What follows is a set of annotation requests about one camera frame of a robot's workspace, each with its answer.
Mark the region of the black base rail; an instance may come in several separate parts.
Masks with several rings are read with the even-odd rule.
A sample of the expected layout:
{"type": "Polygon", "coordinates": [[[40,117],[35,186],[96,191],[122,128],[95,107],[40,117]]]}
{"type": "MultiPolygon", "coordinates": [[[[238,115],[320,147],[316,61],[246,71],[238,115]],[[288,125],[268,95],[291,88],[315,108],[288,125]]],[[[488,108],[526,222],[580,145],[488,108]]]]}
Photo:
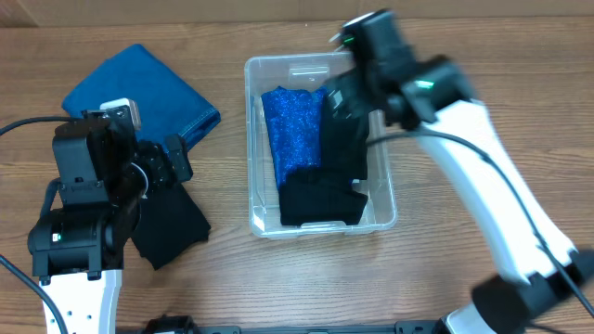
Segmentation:
{"type": "Polygon", "coordinates": [[[117,328],[116,334],[436,334],[446,333],[441,320],[404,320],[393,325],[349,325],[329,327],[241,328],[199,326],[189,315],[149,320],[144,328],[117,328]]]}

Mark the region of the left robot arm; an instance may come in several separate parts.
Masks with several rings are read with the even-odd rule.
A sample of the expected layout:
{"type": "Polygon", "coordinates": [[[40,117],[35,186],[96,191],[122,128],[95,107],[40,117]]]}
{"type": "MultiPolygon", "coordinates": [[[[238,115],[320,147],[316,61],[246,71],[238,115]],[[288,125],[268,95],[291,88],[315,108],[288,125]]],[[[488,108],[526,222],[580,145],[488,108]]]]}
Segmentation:
{"type": "Polygon", "coordinates": [[[125,109],[95,110],[55,130],[52,149],[62,206],[46,203],[28,237],[50,333],[113,333],[123,280],[123,248],[141,200],[192,171],[184,139],[138,142],[125,109]]]}

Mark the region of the sparkly blue sequin cloth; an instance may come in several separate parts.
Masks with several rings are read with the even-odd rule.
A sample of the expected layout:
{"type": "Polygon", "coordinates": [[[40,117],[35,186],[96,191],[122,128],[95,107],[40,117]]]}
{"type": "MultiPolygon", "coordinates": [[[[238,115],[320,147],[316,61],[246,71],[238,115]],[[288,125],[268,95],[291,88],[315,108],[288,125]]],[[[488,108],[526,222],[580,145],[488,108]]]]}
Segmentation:
{"type": "Polygon", "coordinates": [[[321,109],[327,89],[310,92],[282,86],[262,94],[277,188],[290,173],[321,162],[321,109]]]}

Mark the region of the clear plastic storage container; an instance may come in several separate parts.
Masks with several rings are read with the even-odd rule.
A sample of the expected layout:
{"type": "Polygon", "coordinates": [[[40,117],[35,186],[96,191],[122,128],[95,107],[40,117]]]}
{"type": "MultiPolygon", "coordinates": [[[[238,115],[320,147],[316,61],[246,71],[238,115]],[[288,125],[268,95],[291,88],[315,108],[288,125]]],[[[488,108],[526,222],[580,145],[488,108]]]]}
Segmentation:
{"type": "Polygon", "coordinates": [[[395,225],[398,210],[388,149],[384,143],[368,150],[368,178],[354,184],[356,191],[368,196],[357,225],[333,221],[296,227],[284,226],[280,222],[274,163],[261,95],[279,86],[314,91],[327,79],[351,68],[353,62],[346,52],[258,56],[245,63],[249,222],[255,236],[287,239],[333,233],[364,235],[395,225]]]}

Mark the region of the blue denim cloth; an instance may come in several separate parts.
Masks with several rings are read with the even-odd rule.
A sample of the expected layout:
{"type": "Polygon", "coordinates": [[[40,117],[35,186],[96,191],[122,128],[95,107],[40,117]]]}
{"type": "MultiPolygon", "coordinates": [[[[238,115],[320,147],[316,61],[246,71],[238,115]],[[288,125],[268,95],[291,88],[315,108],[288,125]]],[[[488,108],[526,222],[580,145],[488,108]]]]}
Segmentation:
{"type": "Polygon", "coordinates": [[[180,135],[192,149],[221,121],[219,111],[143,45],[131,45],[105,60],[62,101],[72,117],[86,109],[128,98],[139,109],[139,140],[163,145],[180,135]]]}

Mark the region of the black cloth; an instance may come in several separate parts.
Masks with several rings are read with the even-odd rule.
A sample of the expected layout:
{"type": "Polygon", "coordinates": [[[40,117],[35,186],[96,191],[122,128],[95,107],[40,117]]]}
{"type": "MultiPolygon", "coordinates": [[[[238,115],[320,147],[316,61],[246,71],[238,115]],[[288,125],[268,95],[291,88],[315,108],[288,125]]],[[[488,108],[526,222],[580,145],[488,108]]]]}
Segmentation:
{"type": "Polygon", "coordinates": [[[286,173],[278,187],[280,222],[285,226],[339,221],[359,223],[368,197],[354,190],[368,178],[366,113],[335,107],[324,97],[317,113],[312,162],[286,173]]]}
{"type": "Polygon", "coordinates": [[[207,241],[211,226],[179,183],[149,194],[140,202],[140,222],[132,240],[155,271],[197,242],[207,241]]]}

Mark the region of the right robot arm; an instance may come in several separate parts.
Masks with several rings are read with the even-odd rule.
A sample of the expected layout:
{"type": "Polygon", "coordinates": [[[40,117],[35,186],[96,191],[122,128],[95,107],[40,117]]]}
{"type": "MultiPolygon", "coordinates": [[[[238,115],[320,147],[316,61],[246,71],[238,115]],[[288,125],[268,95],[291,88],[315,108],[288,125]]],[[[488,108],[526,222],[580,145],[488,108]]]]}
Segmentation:
{"type": "Polygon", "coordinates": [[[558,304],[585,299],[593,253],[550,220],[501,144],[486,105],[448,57],[425,61],[382,9],[343,24],[336,36],[353,68],[329,80],[340,120],[380,110],[442,169],[490,248],[496,274],[471,302],[425,327],[430,333],[523,333],[558,304]]]}

